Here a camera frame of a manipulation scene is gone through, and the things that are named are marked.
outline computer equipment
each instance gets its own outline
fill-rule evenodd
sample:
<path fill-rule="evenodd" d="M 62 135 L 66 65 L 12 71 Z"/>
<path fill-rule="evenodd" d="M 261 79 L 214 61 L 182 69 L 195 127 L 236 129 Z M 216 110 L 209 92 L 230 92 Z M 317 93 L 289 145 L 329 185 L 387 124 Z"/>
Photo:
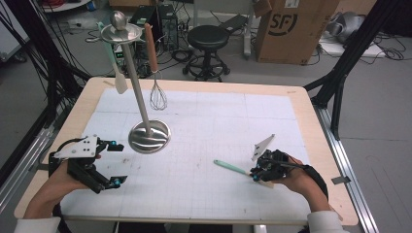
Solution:
<path fill-rule="evenodd" d="M 223 22 L 219 27 L 226 30 L 228 33 L 232 34 L 233 32 L 241 29 L 248 23 L 248 18 L 242 15 L 236 15 L 235 17 L 230 18 L 228 21 Z"/>
<path fill-rule="evenodd" d="M 165 50 L 177 50 L 179 48 L 178 18 L 171 4 L 163 4 L 157 7 L 160 18 L 162 42 Z"/>

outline metal pole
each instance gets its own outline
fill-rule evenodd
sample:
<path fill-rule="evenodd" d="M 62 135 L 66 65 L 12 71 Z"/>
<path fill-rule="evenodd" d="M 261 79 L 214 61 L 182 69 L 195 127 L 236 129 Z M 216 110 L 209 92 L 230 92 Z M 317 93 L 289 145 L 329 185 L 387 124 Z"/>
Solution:
<path fill-rule="evenodd" d="M 122 44 L 121 50 L 124 54 L 127 72 L 130 76 L 131 84 L 133 85 L 134 94 L 136 95 L 137 104 L 139 105 L 139 111 L 142 115 L 142 120 L 145 125 L 146 134 L 149 136 L 152 134 L 152 129 L 149 123 L 149 117 L 148 112 L 146 111 L 145 101 L 143 100 L 142 89 L 140 88 L 139 79 L 137 77 L 136 70 L 133 64 L 133 58 L 131 56 L 129 44 Z"/>

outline metal frame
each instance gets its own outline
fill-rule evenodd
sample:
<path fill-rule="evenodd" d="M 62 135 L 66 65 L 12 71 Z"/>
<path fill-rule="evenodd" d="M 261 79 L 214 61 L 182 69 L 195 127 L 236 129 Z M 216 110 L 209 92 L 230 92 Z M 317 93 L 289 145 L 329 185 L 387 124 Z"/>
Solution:
<path fill-rule="evenodd" d="M 42 128 L 35 140 L 30 145 L 12 174 L 6 179 L 0 189 L 0 215 L 5 210 L 18 187 L 21 185 L 31 168 L 35 165 L 39 156 L 44 152 L 47 144 L 52 140 L 54 127 Z"/>
<path fill-rule="evenodd" d="M 336 140 L 339 140 L 339 118 L 346 78 L 400 3 L 401 0 L 378 0 L 333 69 L 304 86 L 307 91 L 322 86 L 317 95 L 312 97 L 312 103 L 323 109 L 326 109 L 334 95 L 330 129 Z"/>
<path fill-rule="evenodd" d="M 351 181 L 346 183 L 346 188 L 354 204 L 355 210 L 358 213 L 360 224 L 366 233 L 379 232 L 375 220 L 367 206 L 366 200 L 361 192 L 361 187 L 358 183 L 358 179 L 355 176 L 355 172 L 352 169 L 352 165 L 346 154 L 345 149 L 340 141 L 336 140 L 332 130 L 330 129 L 331 117 L 327 109 L 321 109 L 315 107 L 315 112 L 318 115 L 319 122 L 321 123 L 324 133 L 329 143 L 329 147 L 333 153 L 336 161 L 336 165 L 342 177 L 348 177 Z"/>

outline stool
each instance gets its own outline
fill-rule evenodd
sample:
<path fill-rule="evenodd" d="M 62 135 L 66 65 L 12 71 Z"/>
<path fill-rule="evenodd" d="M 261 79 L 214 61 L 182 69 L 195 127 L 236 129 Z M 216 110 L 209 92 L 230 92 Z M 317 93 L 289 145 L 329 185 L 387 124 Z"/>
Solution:
<path fill-rule="evenodd" d="M 217 50 L 223 48 L 229 39 L 229 34 L 218 26 L 201 25 L 194 27 L 188 33 L 188 42 L 195 49 L 204 51 L 203 55 L 192 58 L 189 63 L 183 68 L 183 74 L 189 72 L 195 76 L 194 80 L 199 78 L 207 81 L 209 79 L 218 78 L 222 82 L 221 74 L 228 75 L 230 69 L 218 57 Z M 203 62 L 197 63 L 199 58 L 203 57 Z M 211 64 L 212 58 L 218 61 L 217 64 Z M 199 72 L 195 72 L 192 68 L 197 68 Z"/>

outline gray floor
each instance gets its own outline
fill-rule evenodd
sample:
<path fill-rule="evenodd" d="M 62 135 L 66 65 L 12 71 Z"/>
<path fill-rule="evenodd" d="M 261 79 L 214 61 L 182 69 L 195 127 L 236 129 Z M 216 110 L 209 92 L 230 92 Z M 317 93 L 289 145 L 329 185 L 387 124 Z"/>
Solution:
<path fill-rule="evenodd" d="M 67 14 L 78 14 L 81 10 Z M 97 11 L 99 19 L 107 19 L 107 11 Z M 100 43 L 88 44 L 86 31 L 66 34 L 68 46 L 79 62 L 93 75 L 111 71 L 109 59 Z M 406 47 L 405 57 L 412 57 L 412 39 L 399 39 Z M 386 47 L 401 50 L 395 40 L 385 41 Z M 249 60 L 242 55 L 243 40 L 232 37 L 219 54 L 231 69 L 223 77 L 225 83 L 259 83 L 306 85 L 327 74 L 337 61 L 321 55 L 320 62 L 311 66 L 257 63 L 254 54 Z M 170 54 L 158 60 L 166 61 Z M 315 63 L 313 57 L 309 63 Z M 160 68 L 175 64 L 170 61 Z M 412 229 L 412 185 L 409 168 L 412 159 L 410 132 L 412 125 L 412 61 L 377 59 L 372 65 L 359 62 L 348 77 L 344 89 L 340 136 L 355 170 L 358 182 L 380 232 L 410 232 Z M 191 82 L 182 75 L 183 64 L 165 69 L 163 78 Z M 21 137 L 46 106 L 45 94 L 30 62 L 7 63 L 0 68 L 0 164 L 8 158 Z M 0 216 L 4 232 L 13 232 L 13 216 L 22 192 L 30 182 L 30 173 Z M 112 222 L 70 222 L 73 232 L 111 232 Z M 359 226 L 345 227 L 362 232 Z M 185 232 L 183 224 L 172 225 L 173 232 Z M 236 226 L 236 232 L 249 232 L 248 226 Z M 269 228 L 269 232 L 286 232 Z"/>

